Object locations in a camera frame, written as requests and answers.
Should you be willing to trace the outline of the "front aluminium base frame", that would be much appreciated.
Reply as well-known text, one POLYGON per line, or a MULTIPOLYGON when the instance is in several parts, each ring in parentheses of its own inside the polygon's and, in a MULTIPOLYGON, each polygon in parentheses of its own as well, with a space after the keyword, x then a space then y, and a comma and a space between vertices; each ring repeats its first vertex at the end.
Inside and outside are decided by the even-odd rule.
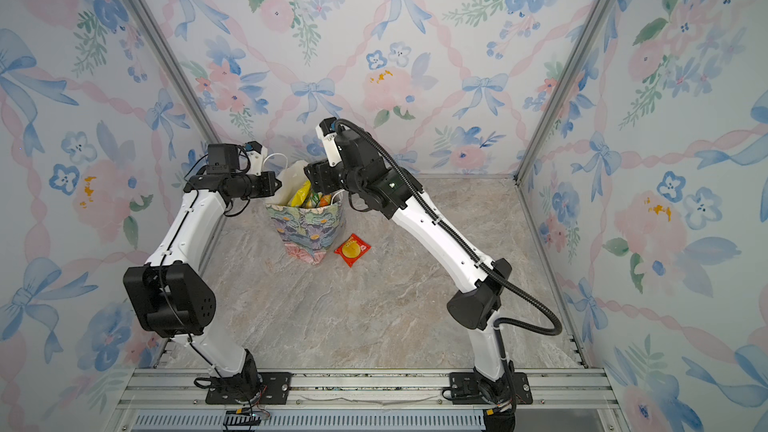
POLYGON ((209 403, 199 369, 138 370, 108 431, 626 431, 601 369, 522 369, 514 411, 459 403, 468 372, 448 369, 266 369, 263 400, 209 403))

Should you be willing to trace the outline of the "right corner aluminium post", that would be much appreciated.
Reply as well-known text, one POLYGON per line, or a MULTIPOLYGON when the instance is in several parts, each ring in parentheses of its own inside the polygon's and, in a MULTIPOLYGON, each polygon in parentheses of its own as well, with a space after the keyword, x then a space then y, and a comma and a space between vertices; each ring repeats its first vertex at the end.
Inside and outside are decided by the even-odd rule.
POLYGON ((553 91, 551 99, 544 108, 541 119, 537 124, 533 137, 526 149, 523 160, 514 175, 518 188, 527 180, 534 169, 537 154, 544 144, 549 128, 557 119, 559 109, 563 105, 572 85, 577 82, 581 68, 587 60, 587 56, 596 41, 597 33, 607 20, 609 9, 616 0, 596 0, 587 15, 587 19, 574 42, 573 50, 565 61, 563 74, 558 85, 553 91))

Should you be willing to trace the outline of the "corner aluminium post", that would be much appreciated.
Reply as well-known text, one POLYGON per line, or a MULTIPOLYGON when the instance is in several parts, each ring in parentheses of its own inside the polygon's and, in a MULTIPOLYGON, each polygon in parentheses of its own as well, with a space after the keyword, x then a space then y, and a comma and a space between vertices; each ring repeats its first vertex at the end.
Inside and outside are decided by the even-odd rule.
POLYGON ((533 137, 526 149, 523 160, 514 175, 518 188, 527 180, 534 169, 537 154, 544 144, 549 128, 557 119, 559 109, 563 105, 572 85, 577 82, 581 68, 587 60, 587 56, 596 41, 597 33, 607 20, 609 9, 616 0, 596 0, 587 15, 587 19, 574 42, 573 50, 565 61, 563 74, 558 85, 553 91, 551 99, 544 108, 541 119, 537 124, 533 137))
POLYGON ((188 115, 194 121, 203 138, 209 143, 218 142, 220 137, 201 108, 180 62, 174 55, 168 40, 164 37, 146 0, 125 0, 125 4, 137 20, 141 32, 146 36, 149 47, 160 63, 161 71, 169 80, 170 86, 177 93, 181 102, 186 106, 188 115))

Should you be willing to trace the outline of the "orange snack packet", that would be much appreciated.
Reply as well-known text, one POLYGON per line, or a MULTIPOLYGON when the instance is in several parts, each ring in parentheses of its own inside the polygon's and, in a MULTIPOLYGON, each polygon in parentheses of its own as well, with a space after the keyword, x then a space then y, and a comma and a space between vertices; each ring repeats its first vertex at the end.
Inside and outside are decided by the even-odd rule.
POLYGON ((333 195, 326 194, 320 197, 320 200, 318 201, 318 204, 317 204, 317 208, 327 207, 332 203, 333 203, 333 195))

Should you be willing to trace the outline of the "small red snack packet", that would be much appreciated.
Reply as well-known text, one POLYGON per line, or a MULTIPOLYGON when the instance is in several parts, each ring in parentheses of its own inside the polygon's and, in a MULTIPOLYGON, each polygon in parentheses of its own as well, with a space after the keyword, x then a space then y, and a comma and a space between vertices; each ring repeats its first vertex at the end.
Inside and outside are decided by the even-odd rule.
POLYGON ((352 267, 370 249, 371 246, 367 242, 362 240, 357 234, 352 233, 335 249, 335 254, 340 256, 348 267, 352 267))

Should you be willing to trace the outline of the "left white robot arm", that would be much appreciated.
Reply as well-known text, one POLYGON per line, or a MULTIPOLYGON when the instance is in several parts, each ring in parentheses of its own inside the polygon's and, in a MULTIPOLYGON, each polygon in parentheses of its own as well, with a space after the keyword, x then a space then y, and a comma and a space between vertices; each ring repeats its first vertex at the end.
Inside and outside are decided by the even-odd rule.
POLYGON ((273 196, 271 172, 195 175, 184 186, 179 212, 157 249, 130 267, 123 285, 141 327, 192 350, 209 373, 194 384, 209 397, 251 405, 264 385, 252 353, 215 320, 217 299, 199 273, 214 230, 234 199, 273 196))

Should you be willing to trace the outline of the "floral paper gift bag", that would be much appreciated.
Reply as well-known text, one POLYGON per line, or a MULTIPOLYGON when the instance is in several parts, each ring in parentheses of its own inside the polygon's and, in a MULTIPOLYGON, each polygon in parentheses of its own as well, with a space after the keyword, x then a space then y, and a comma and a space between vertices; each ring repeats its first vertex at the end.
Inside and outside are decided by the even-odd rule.
POLYGON ((281 171, 277 178, 282 187, 275 196, 265 200, 265 207, 286 252, 303 262, 317 265, 344 229, 342 200, 346 193, 339 190, 332 194, 333 203, 323 208, 289 207, 292 196, 308 180, 304 174, 307 165, 306 161, 299 160, 281 171))

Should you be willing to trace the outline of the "back aluminium floor rail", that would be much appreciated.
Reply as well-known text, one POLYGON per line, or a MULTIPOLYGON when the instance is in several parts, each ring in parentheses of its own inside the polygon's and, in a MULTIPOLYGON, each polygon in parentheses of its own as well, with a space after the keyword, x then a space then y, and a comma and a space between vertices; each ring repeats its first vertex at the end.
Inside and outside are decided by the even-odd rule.
POLYGON ((515 180, 514 174, 417 174, 419 180, 424 179, 467 179, 467 180, 515 180))

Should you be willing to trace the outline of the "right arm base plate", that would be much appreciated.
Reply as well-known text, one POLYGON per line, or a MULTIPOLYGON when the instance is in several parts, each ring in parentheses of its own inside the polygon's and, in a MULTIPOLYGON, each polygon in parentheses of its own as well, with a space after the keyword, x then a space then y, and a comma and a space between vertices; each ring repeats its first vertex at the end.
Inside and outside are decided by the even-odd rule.
POLYGON ((528 377, 522 372, 507 374, 497 381, 490 381, 476 371, 452 372, 442 395, 458 405, 500 407, 510 400, 516 405, 533 403, 528 377))

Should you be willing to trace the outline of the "yellow snack packet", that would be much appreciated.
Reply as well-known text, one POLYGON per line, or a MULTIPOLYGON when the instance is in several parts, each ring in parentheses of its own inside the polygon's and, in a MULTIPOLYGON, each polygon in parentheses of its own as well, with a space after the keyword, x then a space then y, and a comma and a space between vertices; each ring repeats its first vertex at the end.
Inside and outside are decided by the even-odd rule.
POLYGON ((289 207, 301 208, 311 194, 311 182, 306 180, 288 202, 289 207))

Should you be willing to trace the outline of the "left corner aluminium post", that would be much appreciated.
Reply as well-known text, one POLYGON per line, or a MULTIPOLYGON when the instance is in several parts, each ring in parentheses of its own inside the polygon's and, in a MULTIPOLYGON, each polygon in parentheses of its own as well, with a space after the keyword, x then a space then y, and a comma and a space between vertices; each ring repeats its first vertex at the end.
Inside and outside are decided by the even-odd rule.
POLYGON ((164 37, 146 0, 125 0, 125 4, 137 20, 141 32, 146 36, 149 47, 160 63, 161 71, 169 80, 170 86, 177 93, 181 102, 186 106, 188 115, 194 121, 203 138, 209 143, 218 142, 220 137, 201 108, 180 62, 174 55, 168 40, 164 37))

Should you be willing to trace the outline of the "green Fox's candy bag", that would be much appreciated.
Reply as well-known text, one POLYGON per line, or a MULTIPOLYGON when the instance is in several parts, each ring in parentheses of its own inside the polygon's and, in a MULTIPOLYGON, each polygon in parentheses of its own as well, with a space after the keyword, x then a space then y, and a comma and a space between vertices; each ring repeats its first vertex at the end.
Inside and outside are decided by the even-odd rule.
POLYGON ((321 202, 322 194, 318 192, 311 191, 305 200, 305 202, 302 204, 303 208, 316 208, 319 203, 321 202))

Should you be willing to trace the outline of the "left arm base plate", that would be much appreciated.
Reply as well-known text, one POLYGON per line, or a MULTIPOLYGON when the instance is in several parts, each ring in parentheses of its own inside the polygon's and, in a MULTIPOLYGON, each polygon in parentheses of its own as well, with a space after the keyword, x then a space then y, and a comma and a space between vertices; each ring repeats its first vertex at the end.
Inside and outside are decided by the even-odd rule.
POLYGON ((254 379, 223 379, 222 385, 209 385, 208 405, 285 405, 291 389, 290 372, 258 372, 254 379))

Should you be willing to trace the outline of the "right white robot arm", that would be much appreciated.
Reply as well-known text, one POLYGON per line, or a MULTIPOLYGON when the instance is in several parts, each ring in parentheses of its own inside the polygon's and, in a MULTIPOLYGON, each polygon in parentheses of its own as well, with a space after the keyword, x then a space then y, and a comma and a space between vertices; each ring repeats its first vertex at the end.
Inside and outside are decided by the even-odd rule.
POLYGON ((501 285, 492 278, 494 261, 479 252, 437 210, 406 171, 376 159, 365 167, 318 161, 304 167, 312 187, 324 194, 356 194, 411 234, 452 278, 457 292, 449 300, 451 317, 468 330, 474 353, 478 394, 501 406, 513 399, 512 371, 493 322, 500 317, 501 285))

